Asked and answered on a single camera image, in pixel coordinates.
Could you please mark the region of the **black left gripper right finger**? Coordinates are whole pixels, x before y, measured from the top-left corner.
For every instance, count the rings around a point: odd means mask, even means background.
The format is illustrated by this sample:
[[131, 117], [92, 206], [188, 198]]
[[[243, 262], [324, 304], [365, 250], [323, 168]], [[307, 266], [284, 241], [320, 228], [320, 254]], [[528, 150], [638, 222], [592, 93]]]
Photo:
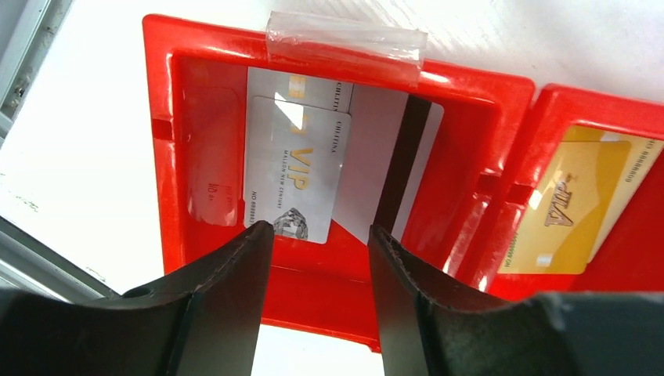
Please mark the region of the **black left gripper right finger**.
[[387, 375], [660, 375], [660, 293], [486, 294], [371, 226], [370, 272]]

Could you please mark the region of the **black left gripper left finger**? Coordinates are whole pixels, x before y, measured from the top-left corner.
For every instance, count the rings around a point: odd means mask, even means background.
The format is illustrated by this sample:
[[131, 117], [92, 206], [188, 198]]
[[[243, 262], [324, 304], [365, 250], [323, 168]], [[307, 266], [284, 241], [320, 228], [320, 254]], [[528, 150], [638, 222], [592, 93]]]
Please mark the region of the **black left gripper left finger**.
[[1, 292], [4, 375], [249, 375], [274, 231], [259, 221], [123, 295], [73, 304]]

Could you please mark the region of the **gold VIP card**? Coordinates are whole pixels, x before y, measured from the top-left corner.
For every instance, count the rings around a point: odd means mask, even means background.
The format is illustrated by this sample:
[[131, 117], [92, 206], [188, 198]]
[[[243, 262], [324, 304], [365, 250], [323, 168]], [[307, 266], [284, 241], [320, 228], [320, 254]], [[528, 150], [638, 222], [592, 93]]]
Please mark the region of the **gold VIP card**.
[[501, 274], [580, 274], [632, 146], [563, 142], [529, 199]]

